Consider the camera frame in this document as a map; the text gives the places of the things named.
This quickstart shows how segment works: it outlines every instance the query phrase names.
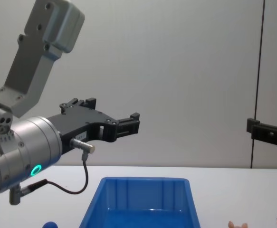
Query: black mount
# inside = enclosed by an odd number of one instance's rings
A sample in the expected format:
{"label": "black mount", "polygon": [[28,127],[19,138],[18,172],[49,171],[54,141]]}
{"label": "black mount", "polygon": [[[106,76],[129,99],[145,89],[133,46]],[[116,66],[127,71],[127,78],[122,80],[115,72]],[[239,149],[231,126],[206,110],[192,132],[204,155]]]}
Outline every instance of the black mount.
{"label": "black mount", "polygon": [[263,124],[255,119],[247,120],[247,132],[251,138],[266,143],[277,145],[277,127]]}
{"label": "black mount", "polygon": [[140,115],[134,113],[130,118],[116,120],[95,110],[96,99],[72,99],[60,105],[61,114],[48,118],[60,132],[63,154],[72,150],[70,140],[77,138],[83,142],[101,140],[115,142],[117,138],[137,134]]}

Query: blue container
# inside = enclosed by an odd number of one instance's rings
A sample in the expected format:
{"label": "blue container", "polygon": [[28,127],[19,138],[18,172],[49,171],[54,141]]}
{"label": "blue container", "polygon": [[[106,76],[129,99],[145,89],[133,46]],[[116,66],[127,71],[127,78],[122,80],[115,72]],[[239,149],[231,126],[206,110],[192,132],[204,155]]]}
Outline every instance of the blue container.
{"label": "blue container", "polygon": [[189,181],[103,178],[80,228],[200,228]]}

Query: white table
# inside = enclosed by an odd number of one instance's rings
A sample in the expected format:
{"label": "white table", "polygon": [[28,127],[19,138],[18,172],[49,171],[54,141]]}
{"label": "white table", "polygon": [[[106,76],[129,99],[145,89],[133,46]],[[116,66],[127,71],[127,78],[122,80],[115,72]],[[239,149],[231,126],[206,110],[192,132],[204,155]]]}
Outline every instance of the white table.
{"label": "white table", "polygon": [[[249,228],[277,228],[277,170],[88,167],[90,181],[81,195],[45,186],[9,205],[8,191],[0,195],[0,228],[41,228],[54,221],[59,228],[79,227],[100,180],[106,176],[179,177],[190,181],[202,228],[227,228],[228,221],[247,222]],[[22,183],[43,178],[70,190],[82,188],[80,166],[55,166]]]}

